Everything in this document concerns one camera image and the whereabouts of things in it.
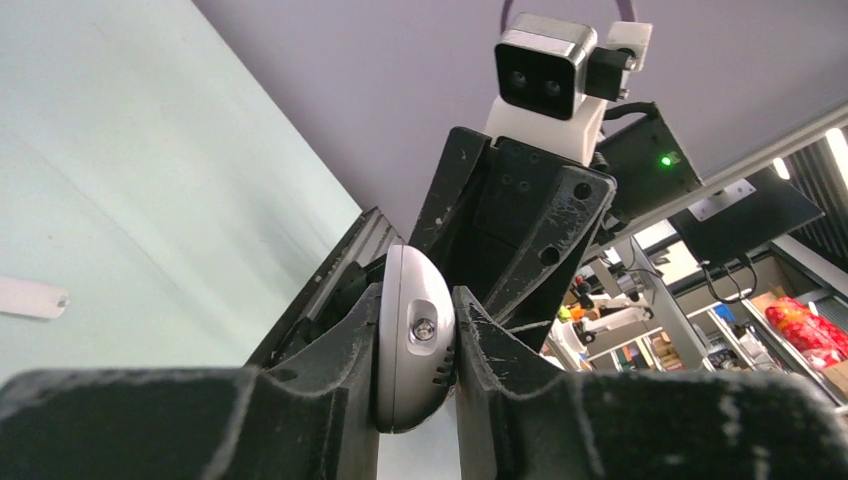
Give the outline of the white remote control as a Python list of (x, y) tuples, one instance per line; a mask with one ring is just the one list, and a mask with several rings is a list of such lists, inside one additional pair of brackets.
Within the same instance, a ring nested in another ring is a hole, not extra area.
[(450, 289), (438, 268), (412, 246), (390, 246), (376, 345), (378, 478), (458, 477), (456, 330)]

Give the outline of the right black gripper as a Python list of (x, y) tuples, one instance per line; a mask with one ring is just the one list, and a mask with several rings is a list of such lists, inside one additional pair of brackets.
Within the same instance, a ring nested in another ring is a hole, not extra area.
[[(491, 145), (466, 127), (447, 136), (408, 243), (429, 253)], [(505, 265), (483, 300), (492, 320), (541, 350), (565, 292), (616, 191), (612, 176), (508, 137), (495, 151), (473, 208), (468, 252)]]

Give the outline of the white battery cover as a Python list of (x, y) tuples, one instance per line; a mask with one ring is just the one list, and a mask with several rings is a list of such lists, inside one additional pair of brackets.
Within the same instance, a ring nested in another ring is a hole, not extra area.
[(1, 312), (28, 318), (59, 318), (69, 304), (63, 287), (30, 280), (1, 277)]

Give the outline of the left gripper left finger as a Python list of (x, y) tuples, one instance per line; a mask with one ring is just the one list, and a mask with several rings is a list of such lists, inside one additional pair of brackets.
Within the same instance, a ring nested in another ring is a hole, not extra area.
[(372, 479), (381, 288), (271, 369), (36, 370), (1, 391), (5, 479)]

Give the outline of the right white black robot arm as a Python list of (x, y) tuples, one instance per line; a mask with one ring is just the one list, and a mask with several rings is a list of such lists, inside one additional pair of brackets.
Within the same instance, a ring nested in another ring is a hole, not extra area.
[(534, 350), (592, 246), (701, 186), (659, 108), (607, 113), (629, 114), (588, 165), (516, 135), (456, 127), (447, 137), (410, 242)]

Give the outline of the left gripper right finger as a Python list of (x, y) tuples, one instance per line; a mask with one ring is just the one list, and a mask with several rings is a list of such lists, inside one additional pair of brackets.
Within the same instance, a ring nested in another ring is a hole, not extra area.
[(465, 479), (843, 479), (847, 431), (800, 377), (566, 372), (465, 287), (457, 416)]

